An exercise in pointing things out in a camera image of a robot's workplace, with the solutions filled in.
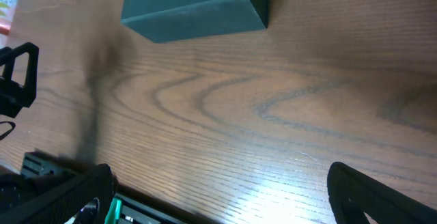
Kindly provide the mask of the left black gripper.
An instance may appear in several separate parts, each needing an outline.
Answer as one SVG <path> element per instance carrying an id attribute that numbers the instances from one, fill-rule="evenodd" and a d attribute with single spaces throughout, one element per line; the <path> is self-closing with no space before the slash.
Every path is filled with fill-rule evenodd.
<path id="1" fill-rule="evenodd" d="M 39 48 L 30 42 L 1 49 L 1 114 L 15 118 L 36 99 Z"/>

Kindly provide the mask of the black gift box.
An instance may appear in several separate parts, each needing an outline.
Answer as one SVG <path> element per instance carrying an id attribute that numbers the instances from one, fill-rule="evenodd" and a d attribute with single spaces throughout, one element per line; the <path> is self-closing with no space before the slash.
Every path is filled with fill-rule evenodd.
<path id="1" fill-rule="evenodd" d="M 255 31 L 268 0 L 124 0 L 121 22 L 155 43 Z"/>

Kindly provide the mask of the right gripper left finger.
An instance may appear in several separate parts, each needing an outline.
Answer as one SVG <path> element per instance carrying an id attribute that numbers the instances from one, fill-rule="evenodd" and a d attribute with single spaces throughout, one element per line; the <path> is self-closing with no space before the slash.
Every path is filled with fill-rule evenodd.
<path id="1" fill-rule="evenodd" d="M 104 223 L 114 197 L 107 164 L 80 174 L 1 176 L 1 224 Z"/>

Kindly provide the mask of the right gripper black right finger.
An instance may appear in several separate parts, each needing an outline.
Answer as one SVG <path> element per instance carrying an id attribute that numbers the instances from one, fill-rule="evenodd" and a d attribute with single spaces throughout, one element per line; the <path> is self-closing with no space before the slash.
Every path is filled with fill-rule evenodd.
<path id="1" fill-rule="evenodd" d="M 340 162 L 327 175 L 328 198 L 337 223 L 434 224 L 436 210 Z"/>

